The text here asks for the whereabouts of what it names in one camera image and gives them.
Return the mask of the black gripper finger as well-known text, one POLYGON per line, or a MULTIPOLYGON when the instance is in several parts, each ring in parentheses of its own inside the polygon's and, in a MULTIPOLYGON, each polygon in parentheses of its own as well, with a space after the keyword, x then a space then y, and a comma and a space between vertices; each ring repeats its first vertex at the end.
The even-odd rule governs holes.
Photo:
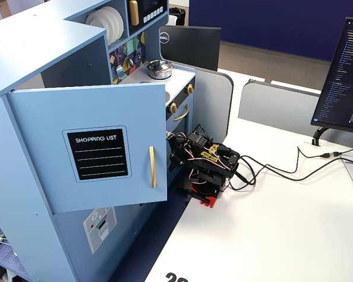
POLYGON ((176 167, 181 166, 181 160, 175 153, 170 154, 169 160, 170 160, 170 165, 169 165, 170 172, 173 171, 176 167))

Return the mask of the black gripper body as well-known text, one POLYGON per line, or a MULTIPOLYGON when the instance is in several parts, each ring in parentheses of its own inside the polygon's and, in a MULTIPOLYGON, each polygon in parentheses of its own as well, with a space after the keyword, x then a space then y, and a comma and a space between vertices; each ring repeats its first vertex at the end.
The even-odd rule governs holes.
POLYGON ((186 148, 190 134, 191 133, 188 133, 186 135, 183 132, 169 133, 169 146, 171 148, 171 153, 175 153, 180 158, 181 165, 193 161, 194 158, 192 153, 186 148))

